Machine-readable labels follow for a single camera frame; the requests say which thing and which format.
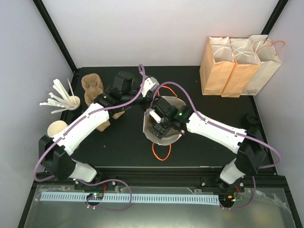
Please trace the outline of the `printed Cream Bear paper bag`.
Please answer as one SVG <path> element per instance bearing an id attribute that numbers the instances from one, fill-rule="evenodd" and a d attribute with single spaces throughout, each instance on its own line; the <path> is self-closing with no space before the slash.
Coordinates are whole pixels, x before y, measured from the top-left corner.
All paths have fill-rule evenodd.
<path id="1" fill-rule="evenodd" d="M 160 97 L 160 107 L 168 107 L 169 115 L 175 115 L 179 108 L 184 106 L 186 103 L 178 98 L 177 94 L 170 87 L 163 85 L 163 88 L 170 90 L 173 93 L 173 96 L 161 96 L 160 93 L 157 93 L 157 96 Z M 165 161 L 168 159 L 171 153 L 171 145 L 175 143 L 182 134 L 180 131 L 175 130 L 169 124 L 169 117 L 167 114 L 164 114 L 164 117 L 161 117 L 162 113 L 157 111 L 158 105 L 156 104 L 151 110 L 147 110 L 144 113 L 143 119 L 143 133 L 146 138 L 152 142 L 152 152 L 156 159 L 160 161 Z M 159 146 L 168 146 L 169 150 L 166 157 L 159 157 L 154 149 L 155 145 Z"/>

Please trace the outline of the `stack of white paper cups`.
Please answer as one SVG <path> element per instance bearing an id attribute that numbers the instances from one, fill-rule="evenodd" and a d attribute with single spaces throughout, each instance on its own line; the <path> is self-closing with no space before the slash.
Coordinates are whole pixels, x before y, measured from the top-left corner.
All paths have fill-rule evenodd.
<path id="1" fill-rule="evenodd" d="M 51 123 L 47 129 L 47 135 L 49 137 L 53 137 L 55 134 L 61 132 L 62 130 L 66 129 L 68 127 L 67 123 L 62 121 L 62 120 L 58 120 L 55 121 L 53 123 Z"/>

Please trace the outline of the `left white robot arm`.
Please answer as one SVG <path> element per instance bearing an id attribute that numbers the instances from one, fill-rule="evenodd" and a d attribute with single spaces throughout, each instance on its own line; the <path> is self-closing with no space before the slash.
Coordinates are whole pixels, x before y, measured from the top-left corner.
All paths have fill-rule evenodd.
<path id="1" fill-rule="evenodd" d="M 72 154 L 88 135 L 115 114 L 124 111 L 125 107 L 138 102 L 151 102 L 159 82 L 154 77 L 147 76 L 142 65 L 139 66 L 139 73 L 141 79 L 130 72 L 120 71 L 114 77 L 112 85 L 102 89 L 88 108 L 71 124 L 54 136 L 44 135 L 40 138 L 37 165 L 42 165 L 51 175 L 42 179 L 35 175 L 35 181 L 47 181 L 52 178 L 62 181 L 71 178 L 85 181 L 92 190 L 101 186 L 102 178 L 97 175 L 96 169 L 73 159 Z"/>

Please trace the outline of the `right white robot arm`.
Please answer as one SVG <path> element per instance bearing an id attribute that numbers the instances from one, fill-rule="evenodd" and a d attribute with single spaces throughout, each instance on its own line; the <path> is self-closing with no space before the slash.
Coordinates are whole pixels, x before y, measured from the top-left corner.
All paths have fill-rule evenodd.
<path id="1" fill-rule="evenodd" d="M 255 176 L 262 168 L 267 149 L 257 128 L 234 128 L 208 119 L 188 105 L 177 107 L 164 97 L 157 98 L 145 115 L 151 121 L 150 133 L 158 140 L 166 138 L 171 130 L 179 134 L 187 131 L 213 140 L 236 154 L 216 179 L 220 191 L 228 191 L 237 179 Z"/>

